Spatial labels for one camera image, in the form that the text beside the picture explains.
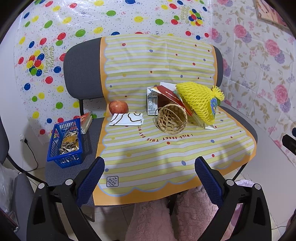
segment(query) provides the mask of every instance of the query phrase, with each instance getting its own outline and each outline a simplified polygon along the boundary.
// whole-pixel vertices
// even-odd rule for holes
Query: yellow foam net
[[[216,107],[218,100],[224,100],[224,94],[217,86],[212,89],[194,82],[185,82],[176,85],[179,95],[187,105],[201,118],[207,125],[215,122]]]

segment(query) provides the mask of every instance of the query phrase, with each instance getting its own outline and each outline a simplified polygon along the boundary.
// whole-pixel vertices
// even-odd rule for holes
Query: apple
[[[109,104],[109,110],[112,115],[128,113],[128,104],[125,101],[114,100]]]

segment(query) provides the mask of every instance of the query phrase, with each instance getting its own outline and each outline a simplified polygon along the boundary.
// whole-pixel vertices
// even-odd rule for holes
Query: floral wallpaper
[[[296,41],[286,28],[258,19],[254,2],[212,2],[212,44],[223,56],[221,89],[225,102],[265,130],[296,166],[281,143],[296,127]]]

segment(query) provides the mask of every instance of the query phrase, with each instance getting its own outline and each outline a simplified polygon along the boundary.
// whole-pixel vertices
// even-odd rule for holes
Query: blue basket
[[[64,135],[68,130],[78,130],[79,150],[60,155],[59,149],[62,145]],[[82,163],[82,153],[80,118],[55,124],[49,143],[47,161],[54,161],[61,168],[70,167]]]

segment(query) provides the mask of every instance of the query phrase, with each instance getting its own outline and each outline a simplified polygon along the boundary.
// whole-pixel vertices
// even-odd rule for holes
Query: white folded cloth
[[[110,126],[140,126],[144,122],[143,114],[141,113],[127,113],[114,114],[110,121]]]

